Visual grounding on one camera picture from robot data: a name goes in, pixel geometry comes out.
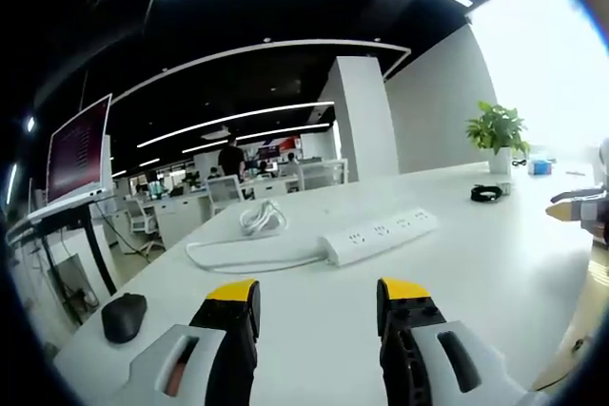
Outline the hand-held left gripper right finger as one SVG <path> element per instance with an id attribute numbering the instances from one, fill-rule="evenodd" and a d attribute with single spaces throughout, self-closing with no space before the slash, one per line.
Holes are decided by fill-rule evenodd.
<path id="1" fill-rule="evenodd" d="M 377 282 L 380 364 L 389 405 L 501 405 L 499 353 L 460 321 L 448 321 L 414 282 Z"/>

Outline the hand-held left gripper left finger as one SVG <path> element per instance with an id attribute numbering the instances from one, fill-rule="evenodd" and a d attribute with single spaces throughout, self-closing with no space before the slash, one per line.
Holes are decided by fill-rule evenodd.
<path id="1" fill-rule="evenodd" d="M 258 363 L 261 292 L 254 279 L 210 292 L 129 365 L 128 405 L 247 405 Z"/>

